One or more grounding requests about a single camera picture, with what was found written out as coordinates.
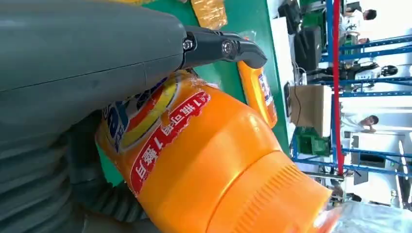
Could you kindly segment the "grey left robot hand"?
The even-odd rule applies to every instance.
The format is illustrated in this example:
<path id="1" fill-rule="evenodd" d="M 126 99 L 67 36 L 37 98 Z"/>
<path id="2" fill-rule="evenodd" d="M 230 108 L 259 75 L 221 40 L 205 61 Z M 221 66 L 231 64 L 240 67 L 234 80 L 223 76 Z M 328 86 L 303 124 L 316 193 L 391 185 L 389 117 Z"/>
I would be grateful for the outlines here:
<path id="1" fill-rule="evenodd" d="M 107 183 L 94 134 L 104 107 L 216 61 L 263 67 L 235 33 L 108 0 L 0 3 L 0 230 L 156 233 Z"/>

